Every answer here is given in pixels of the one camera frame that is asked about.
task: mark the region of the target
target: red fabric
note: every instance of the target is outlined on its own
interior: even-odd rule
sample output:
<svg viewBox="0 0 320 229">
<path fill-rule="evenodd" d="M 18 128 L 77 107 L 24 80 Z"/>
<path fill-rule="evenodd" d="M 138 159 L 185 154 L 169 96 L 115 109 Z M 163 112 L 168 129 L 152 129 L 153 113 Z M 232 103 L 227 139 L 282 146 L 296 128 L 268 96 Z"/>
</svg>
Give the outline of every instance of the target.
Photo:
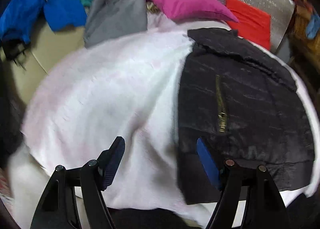
<svg viewBox="0 0 320 229">
<path fill-rule="evenodd" d="M 240 21 L 227 21 L 231 29 L 237 29 L 239 36 L 270 50 L 270 14 L 239 0 L 226 0 L 226 7 Z"/>
</svg>

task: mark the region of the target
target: gold zipper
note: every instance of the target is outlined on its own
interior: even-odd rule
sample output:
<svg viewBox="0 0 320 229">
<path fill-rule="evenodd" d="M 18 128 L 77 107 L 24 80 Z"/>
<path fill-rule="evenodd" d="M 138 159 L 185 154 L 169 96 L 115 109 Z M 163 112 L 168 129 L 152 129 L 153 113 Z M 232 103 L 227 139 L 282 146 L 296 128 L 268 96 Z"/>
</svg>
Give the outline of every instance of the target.
<svg viewBox="0 0 320 229">
<path fill-rule="evenodd" d="M 219 132 L 225 132 L 227 127 L 227 112 L 224 107 L 222 93 L 220 90 L 219 75 L 216 75 L 216 96 L 217 96 L 217 102 L 218 102 Z"/>
</svg>

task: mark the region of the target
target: folded black jacket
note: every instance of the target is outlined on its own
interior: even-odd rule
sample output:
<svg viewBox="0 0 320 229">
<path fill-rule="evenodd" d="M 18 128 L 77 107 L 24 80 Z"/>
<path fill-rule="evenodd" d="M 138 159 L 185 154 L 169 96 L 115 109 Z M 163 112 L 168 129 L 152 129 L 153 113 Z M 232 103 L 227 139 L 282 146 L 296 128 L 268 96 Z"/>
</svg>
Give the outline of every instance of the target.
<svg viewBox="0 0 320 229">
<path fill-rule="evenodd" d="M 196 153 L 200 136 L 239 165 L 265 165 L 280 191 L 308 185 L 313 137 L 289 71 L 237 31 L 198 29 L 188 36 L 195 44 L 178 97 L 178 185 L 187 204 L 220 196 Z"/>
</svg>

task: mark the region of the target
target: magenta cushion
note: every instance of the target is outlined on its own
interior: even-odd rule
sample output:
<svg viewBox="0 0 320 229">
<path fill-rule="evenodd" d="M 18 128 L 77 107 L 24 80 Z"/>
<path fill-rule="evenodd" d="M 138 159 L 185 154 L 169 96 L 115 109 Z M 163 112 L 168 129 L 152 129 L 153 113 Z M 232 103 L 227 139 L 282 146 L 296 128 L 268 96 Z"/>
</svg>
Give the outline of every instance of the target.
<svg viewBox="0 0 320 229">
<path fill-rule="evenodd" d="M 207 18 L 239 22 L 218 0 L 150 0 L 169 19 Z"/>
</svg>

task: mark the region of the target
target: beige surface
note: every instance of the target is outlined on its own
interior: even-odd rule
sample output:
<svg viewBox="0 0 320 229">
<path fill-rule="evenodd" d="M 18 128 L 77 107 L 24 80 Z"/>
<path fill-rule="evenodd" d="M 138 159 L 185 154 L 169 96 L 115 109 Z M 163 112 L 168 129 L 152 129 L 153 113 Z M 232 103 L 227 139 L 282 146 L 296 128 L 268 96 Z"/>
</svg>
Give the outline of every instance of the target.
<svg viewBox="0 0 320 229">
<path fill-rule="evenodd" d="M 27 105 L 50 69 L 67 54 L 84 46 L 83 33 L 84 27 L 53 32 L 44 19 L 39 19 L 31 35 L 31 48 L 26 50 L 26 59 L 22 60 L 25 69 L 14 62 L 4 61 L 10 91 Z"/>
</svg>

